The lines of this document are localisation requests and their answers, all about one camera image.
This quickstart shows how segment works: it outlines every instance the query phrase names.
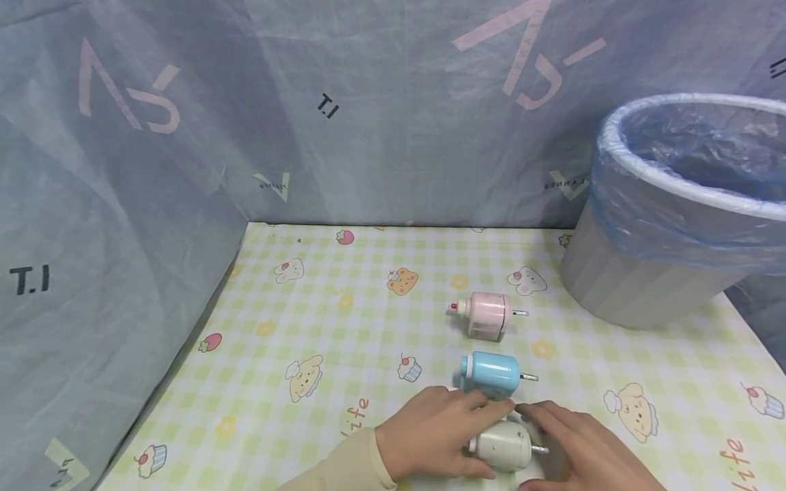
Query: sleeve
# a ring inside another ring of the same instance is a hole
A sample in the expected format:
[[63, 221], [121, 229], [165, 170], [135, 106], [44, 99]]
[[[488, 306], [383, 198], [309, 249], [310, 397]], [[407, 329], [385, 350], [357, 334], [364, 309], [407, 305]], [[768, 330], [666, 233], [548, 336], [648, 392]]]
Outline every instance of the sleeve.
[[396, 484], [382, 462], [373, 428], [363, 428], [319, 464], [277, 491], [388, 491]]

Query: plastic bag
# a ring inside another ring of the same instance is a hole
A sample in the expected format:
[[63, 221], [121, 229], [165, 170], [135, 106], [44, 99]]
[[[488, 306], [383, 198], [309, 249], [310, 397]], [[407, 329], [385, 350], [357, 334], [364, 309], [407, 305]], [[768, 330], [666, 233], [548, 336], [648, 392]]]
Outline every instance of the plastic bag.
[[601, 127], [589, 202], [618, 252], [786, 274], [786, 104], [671, 94]]

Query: trash can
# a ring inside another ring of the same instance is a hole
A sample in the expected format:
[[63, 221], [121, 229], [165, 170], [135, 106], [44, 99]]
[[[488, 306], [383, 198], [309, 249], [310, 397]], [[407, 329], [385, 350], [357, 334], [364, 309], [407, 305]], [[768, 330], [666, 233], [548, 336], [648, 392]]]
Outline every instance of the trash can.
[[560, 267], [576, 301], [628, 328], [786, 274], [786, 104], [679, 93], [603, 122], [589, 201]]

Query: green checkered pattern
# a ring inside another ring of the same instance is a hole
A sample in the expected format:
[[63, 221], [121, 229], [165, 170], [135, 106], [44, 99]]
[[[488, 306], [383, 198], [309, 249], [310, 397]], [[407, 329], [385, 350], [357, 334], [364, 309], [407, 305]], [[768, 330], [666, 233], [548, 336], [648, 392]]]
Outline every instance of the green checkered pattern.
[[[324, 458], [342, 432], [381, 423], [424, 387], [455, 386], [461, 356], [473, 350], [516, 357], [541, 378], [522, 382], [517, 401], [553, 399], [592, 413], [672, 491], [739, 489], [734, 483], [786, 489], [786, 420], [757, 412], [745, 389], [761, 387], [786, 401], [786, 379], [725, 296], [665, 328], [631, 331], [592, 317], [563, 289], [560, 238], [564, 243], [570, 232], [353, 227], [354, 241], [342, 245], [340, 230], [248, 226], [207, 323], [178, 357], [101, 490], [275, 489]], [[295, 258], [303, 276], [277, 283], [274, 268]], [[547, 289], [518, 295], [507, 278], [522, 266], [536, 270]], [[419, 277], [397, 296], [387, 288], [388, 274], [402, 267]], [[501, 343], [468, 339], [446, 308], [473, 291], [505, 293], [531, 316], [515, 318]], [[202, 343], [214, 333], [220, 344]], [[288, 368], [315, 355], [322, 356], [318, 385], [293, 402]], [[399, 376], [402, 357], [414, 357], [422, 370], [413, 382]], [[657, 435], [645, 443], [604, 402], [607, 391], [629, 383], [640, 384], [657, 411]], [[150, 445], [166, 446], [163, 466], [161, 454], [155, 469], [136, 462]], [[152, 473], [143, 478], [140, 469]], [[515, 476], [407, 483], [516, 484]]]

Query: blue pencil sharpener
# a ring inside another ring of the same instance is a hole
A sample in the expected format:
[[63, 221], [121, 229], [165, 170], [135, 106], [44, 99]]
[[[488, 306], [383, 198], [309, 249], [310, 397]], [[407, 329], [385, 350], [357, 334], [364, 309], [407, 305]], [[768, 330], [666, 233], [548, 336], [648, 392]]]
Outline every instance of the blue pencil sharpener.
[[461, 357], [461, 389], [477, 389], [492, 401], [509, 398], [516, 392], [520, 380], [538, 381], [538, 377], [519, 370], [519, 362], [505, 354], [473, 351]]

